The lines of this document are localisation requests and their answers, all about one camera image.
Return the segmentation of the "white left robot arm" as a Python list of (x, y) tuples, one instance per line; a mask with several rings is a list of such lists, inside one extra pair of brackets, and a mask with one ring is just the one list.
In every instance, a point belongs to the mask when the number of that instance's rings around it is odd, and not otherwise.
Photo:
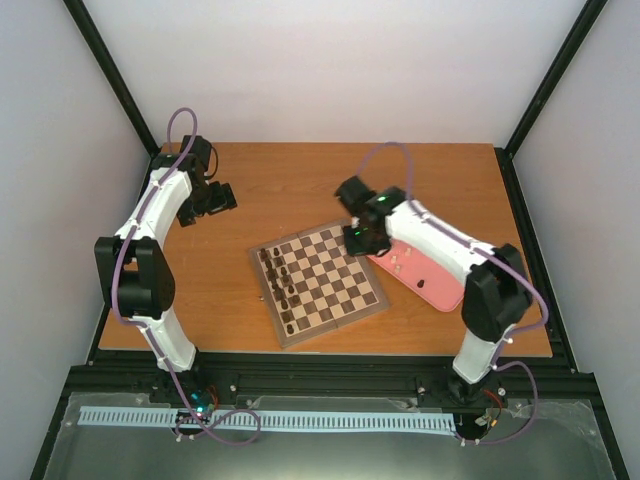
[(122, 324), (140, 331), (160, 369), (178, 372), (172, 388), (190, 403), (206, 395), (208, 378), (192, 368), (197, 349), (173, 308), (176, 283), (163, 246), (174, 221), (187, 227), (205, 215), (237, 207), (230, 184), (214, 181), (208, 173), (216, 157), (213, 145), (200, 135), (186, 135), (177, 153), (159, 154), (129, 219), (94, 246), (106, 306)]

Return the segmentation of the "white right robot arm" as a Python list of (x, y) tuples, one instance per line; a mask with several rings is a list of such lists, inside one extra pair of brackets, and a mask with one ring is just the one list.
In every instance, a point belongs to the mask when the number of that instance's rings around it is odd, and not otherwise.
[(413, 282), (426, 280), (420, 257), (443, 268), (463, 289), (461, 317), (465, 336), (447, 378), (450, 398), (465, 405), (480, 394), (502, 344), (533, 303), (519, 250), (480, 242), (424, 209), (398, 187), (380, 193), (359, 177), (345, 180), (335, 192), (351, 217), (344, 227), (349, 255), (385, 258), (408, 252), (403, 270)]

